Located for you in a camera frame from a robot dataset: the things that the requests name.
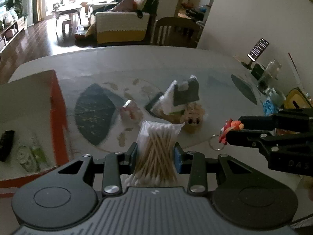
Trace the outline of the bag of cotton swabs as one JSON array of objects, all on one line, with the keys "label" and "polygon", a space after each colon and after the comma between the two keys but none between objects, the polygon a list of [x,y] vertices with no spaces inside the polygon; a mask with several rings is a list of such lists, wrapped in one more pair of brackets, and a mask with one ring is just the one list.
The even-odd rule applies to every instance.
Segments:
[{"label": "bag of cotton swabs", "polygon": [[125,177],[124,187],[177,185],[174,146],[184,125],[143,121],[136,141],[136,166],[132,174]]}]

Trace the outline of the dark wooden chair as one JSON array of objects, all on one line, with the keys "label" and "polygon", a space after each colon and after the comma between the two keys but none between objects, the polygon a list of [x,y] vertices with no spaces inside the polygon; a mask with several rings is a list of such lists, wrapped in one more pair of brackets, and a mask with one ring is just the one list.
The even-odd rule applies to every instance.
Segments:
[{"label": "dark wooden chair", "polygon": [[156,22],[153,45],[196,48],[200,26],[191,19],[164,17]]}]

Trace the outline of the small stool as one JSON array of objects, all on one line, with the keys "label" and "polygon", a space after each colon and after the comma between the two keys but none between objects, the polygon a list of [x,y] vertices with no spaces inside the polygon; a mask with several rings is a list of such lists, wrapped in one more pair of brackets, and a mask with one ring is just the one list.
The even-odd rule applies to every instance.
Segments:
[{"label": "small stool", "polygon": [[62,22],[62,32],[64,32],[64,33],[66,33],[66,32],[71,33],[72,29],[73,29],[73,23],[72,23],[71,19],[67,19],[67,20],[64,20]]}]

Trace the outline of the yellow container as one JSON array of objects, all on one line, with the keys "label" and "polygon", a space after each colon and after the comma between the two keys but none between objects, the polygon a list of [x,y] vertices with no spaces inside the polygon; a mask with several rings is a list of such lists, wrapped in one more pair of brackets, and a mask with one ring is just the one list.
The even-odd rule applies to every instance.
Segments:
[{"label": "yellow container", "polygon": [[283,106],[285,109],[312,108],[312,104],[299,88],[293,88],[287,94]]}]

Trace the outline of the white mug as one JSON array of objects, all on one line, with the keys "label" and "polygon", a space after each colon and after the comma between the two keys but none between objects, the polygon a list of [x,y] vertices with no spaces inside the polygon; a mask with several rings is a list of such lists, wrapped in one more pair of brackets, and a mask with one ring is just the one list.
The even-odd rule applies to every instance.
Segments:
[{"label": "white mug", "polygon": [[280,90],[276,90],[275,88],[267,88],[265,90],[265,94],[277,107],[281,107],[286,100],[285,95]]}]

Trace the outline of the cream and yellow sofa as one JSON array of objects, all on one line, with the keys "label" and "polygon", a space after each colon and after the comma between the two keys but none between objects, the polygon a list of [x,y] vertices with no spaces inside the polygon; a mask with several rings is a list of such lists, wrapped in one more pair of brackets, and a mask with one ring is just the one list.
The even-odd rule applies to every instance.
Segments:
[{"label": "cream and yellow sofa", "polygon": [[98,45],[147,41],[157,5],[158,0],[93,0],[84,36]]}]

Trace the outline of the wooden coffee table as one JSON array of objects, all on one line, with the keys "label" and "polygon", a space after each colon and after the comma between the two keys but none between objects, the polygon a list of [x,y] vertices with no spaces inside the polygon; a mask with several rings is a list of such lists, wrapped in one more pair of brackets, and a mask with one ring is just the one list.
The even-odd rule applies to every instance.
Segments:
[{"label": "wooden coffee table", "polygon": [[61,16],[68,15],[71,17],[72,14],[77,14],[79,22],[81,23],[81,10],[82,5],[78,3],[68,3],[61,5],[58,9],[53,9],[51,12],[53,16],[56,18],[55,30],[57,30],[58,20]]}]

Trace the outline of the blue cloth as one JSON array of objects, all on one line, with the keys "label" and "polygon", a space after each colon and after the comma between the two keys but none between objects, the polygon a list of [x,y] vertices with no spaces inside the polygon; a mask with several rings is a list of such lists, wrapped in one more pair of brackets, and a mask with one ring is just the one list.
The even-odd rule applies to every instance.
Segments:
[{"label": "blue cloth", "polygon": [[269,97],[262,103],[262,105],[263,105],[263,112],[265,116],[270,116],[271,114],[278,113],[279,109]]}]

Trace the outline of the glass jar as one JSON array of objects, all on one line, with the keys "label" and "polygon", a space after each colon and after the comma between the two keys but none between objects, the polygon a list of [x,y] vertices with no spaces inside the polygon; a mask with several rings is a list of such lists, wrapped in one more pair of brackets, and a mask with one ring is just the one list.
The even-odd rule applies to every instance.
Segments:
[{"label": "glass jar", "polygon": [[276,60],[269,62],[257,83],[257,88],[262,94],[266,94],[266,90],[273,84],[281,67],[281,64]]}]

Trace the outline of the smartphone on stand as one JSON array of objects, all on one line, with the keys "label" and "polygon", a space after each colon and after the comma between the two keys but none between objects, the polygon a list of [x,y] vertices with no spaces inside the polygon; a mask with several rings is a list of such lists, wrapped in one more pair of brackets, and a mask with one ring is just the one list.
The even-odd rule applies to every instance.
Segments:
[{"label": "smartphone on stand", "polygon": [[251,65],[261,56],[270,43],[264,38],[261,38],[252,48],[252,50],[247,54],[247,57],[250,59],[249,63],[241,62],[241,64],[251,70]]}]

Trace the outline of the white tissue pack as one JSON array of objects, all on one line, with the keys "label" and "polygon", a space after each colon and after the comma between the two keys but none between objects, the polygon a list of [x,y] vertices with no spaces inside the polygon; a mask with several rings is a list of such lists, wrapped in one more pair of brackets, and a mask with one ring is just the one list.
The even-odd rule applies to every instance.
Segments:
[{"label": "white tissue pack", "polygon": [[187,105],[200,100],[198,79],[191,75],[187,81],[174,80],[165,93],[160,92],[145,106],[154,116],[173,115],[187,108]]}]

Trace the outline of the red orange keychain toy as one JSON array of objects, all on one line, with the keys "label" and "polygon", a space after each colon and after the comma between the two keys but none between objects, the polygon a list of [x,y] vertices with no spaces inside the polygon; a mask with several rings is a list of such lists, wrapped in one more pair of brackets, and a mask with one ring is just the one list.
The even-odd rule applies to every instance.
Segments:
[{"label": "red orange keychain toy", "polygon": [[[229,119],[225,122],[224,126],[220,130],[220,134],[213,134],[209,141],[208,144],[210,148],[214,151],[221,151],[224,149],[224,147],[227,145],[227,140],[226,140],[226,135],[228,132],[235,130],[243,130],[244,124],[240,120],[232,120]],[[220,145],[219,147],[214,146],[213,143],[214,141],[217,140],[217,143]]]}]

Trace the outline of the wooden tv cabinet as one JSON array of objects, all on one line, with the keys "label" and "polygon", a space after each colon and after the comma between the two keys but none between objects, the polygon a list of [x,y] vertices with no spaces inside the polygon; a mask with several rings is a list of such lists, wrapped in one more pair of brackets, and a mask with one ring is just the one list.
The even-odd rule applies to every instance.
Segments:
[{"label": "wooden tv cabinet", "polygon": [[25,27],[25,18],[23,16],[4,27],[1,31],[1,53],[18,34],[25,30]]}]

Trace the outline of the brown fluffy doll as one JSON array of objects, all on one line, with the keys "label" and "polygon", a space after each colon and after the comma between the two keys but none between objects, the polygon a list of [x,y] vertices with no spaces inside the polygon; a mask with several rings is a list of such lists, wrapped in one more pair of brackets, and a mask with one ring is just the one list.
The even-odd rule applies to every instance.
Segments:
[{"label": "brown fluffy doll", "polygon": [[190,102],[187,104],[183,114],[180,117],[180,123],[185,123],[189,126],[198,126],[205,114],[205,110],[196,102]]}]

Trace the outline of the orange and white cardboard box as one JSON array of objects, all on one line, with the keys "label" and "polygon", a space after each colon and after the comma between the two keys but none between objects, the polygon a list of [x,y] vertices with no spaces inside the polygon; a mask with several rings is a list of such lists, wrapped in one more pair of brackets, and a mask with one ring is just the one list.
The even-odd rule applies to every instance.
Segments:
[{"label": "orange and white cardboard box", "polygon": [[[39,156],[40,170],[18,163],[25,145]],[[69,161],[65,101],[54,70],[1,85],[1,197]]]}]

